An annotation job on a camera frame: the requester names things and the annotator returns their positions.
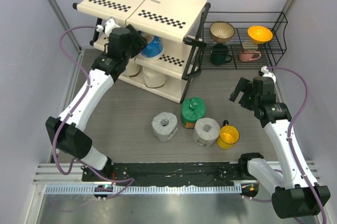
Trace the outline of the grey paper towel roll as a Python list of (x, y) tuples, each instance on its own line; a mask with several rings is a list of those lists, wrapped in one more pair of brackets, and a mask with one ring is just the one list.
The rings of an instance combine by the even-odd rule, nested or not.
[(167, 142), (175, 136), (178, 130), (177, 123), (177, 117), (173, 113), (162, 112), (158, 114), (151, 122), (153, 135), (160, 142)]
[(220, 126), (215, 119), (201, 118), (195, 123), (192, 139), (201, 147), (210, 147), (220, 134)]

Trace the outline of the pink mug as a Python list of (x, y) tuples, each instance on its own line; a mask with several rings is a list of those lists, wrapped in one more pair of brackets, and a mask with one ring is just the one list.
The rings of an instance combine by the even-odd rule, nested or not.
[(251, 41), (242, 43), (242, 51), (239, 54), (239, 60), (242, 62), (251, 62), (260, 59), (262, 56), (258, 50), (258, 45)]

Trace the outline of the green paper towel roll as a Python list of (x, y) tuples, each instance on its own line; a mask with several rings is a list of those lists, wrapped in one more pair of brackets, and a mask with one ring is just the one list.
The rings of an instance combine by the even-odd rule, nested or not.
[(194, 128), (197, 120), (203, 118), (206, 113), (206, 105), (203, 99), (192, 97), (186, 99), (181, 105), (181, 122), (185, 128)]

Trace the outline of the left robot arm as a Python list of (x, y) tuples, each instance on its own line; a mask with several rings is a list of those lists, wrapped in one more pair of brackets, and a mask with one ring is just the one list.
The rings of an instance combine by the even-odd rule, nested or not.
[(146, 46), (146, 39), (131, 24), (126, 27), (114, 24), (108, 34), (107, 52), (99, 55), (89, 72), (79, 66), (86, 82), (58, 117), (46, 121), (54, 159), (55, 151), (61, 150), (91, 169), (100, 181), (111, 178), (111, 159), (93, 146), (84, 129), (94, 108), (126, 70), (129, 60)]

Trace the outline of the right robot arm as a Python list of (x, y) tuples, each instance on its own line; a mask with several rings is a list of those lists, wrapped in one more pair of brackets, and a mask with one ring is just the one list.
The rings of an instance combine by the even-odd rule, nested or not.
[(243, 179), (256, 178), (271, 195), (276, 215), (281, 219), (322, 215), (331, 194), (319, 185), (299, 148), (292, 128), (293, 118), (284, 103), (276, 101), (275, 81), (258, 76), (253, 80), (240, 78), (229, 100), (239, 93), (241, 107), (253, 111), (275, 149), (281, 172), (276, 172), (258, 152), (242, 154), (238, 173)]

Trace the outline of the dark green mug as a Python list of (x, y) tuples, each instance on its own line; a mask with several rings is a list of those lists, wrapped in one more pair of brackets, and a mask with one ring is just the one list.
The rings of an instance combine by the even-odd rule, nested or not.
[(230, 63), (232, 58), (229, 48), (224, 44), (216, 44), (211, 49), (210, 61), (215, 66)]

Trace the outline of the cream checkered three-tier shelf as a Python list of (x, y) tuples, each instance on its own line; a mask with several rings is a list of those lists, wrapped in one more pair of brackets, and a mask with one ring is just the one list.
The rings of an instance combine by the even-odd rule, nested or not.
[[(137, 55), (131, 61), (140, 65), (139, 74), (122, 73), (120, 80), (176, 103), (184, 100), (193, 77), (201, 72), (199, 58), (205, 47), (201, 31), (210, 9), (207, 0), (82, 0), (73, 8), (96, 17), (97, 24), (104, 25), (112, 17), (120, 26), (131, 24), (137, 31), (160, 37), (164, 45), (160, 58)], [(143, 67), (164, 73), (166, 83), (146, 87)]]

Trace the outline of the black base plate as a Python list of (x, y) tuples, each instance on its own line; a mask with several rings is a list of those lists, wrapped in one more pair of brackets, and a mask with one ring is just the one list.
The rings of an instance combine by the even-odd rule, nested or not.
[(227, 186), (236, 180), (255, 180), (241, 164), (230, 162), (114, 163), (97, 173), (118, 180), (119, 186), (133, 178), (132, 186), (138, 187)]

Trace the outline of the beige brown bowl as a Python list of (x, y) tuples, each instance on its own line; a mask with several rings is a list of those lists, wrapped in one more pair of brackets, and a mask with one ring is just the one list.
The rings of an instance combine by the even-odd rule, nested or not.
[(235, 34), (234, 27), (227, 22), (213, 22), (209, 30), (212, 40), (220, 44), (229, 42)]

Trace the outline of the yellow orange bowl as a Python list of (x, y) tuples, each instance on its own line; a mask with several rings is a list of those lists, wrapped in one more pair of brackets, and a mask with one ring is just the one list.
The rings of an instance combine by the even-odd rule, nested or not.
[(271, 30), (264, 26), (251, 26), (248, 28), (247, 34), (251, 41), (257, 45), (267, 43), (273, 38)]

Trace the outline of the cream paper towel roll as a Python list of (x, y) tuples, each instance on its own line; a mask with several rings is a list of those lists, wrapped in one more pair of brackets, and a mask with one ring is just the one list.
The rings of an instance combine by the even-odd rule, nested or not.
[(135, 61), (129, 61), (126, 65), (126, 69), (124, 71), (124, 74), (127, 77), (135, 77), (139, 74), (141, 70), (140, 65), (138, 65)]
[(143, 67), (144, 83), (148, 88), (159, 88), (166, 83), (166, 75), (148, 67)]

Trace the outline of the blue white paper towel roll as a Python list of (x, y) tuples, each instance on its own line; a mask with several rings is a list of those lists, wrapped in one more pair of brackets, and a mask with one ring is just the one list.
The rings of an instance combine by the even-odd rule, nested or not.
[(147, 46), (140, 52), (141, 56), (147, 60), (159, 59), (164, 50), (162, 39), (145, 32), (140, 32), (140, 35), (147, 41)]

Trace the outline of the yellow enamel mug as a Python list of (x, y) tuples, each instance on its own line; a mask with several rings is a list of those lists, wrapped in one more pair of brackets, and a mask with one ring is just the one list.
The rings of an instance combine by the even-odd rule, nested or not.
[(232, 148), (240, 140), (239, 131), (229, 124), (228, 120), (223, 121), (223, 126), (216, 140), (217, 145), (222, 149)]

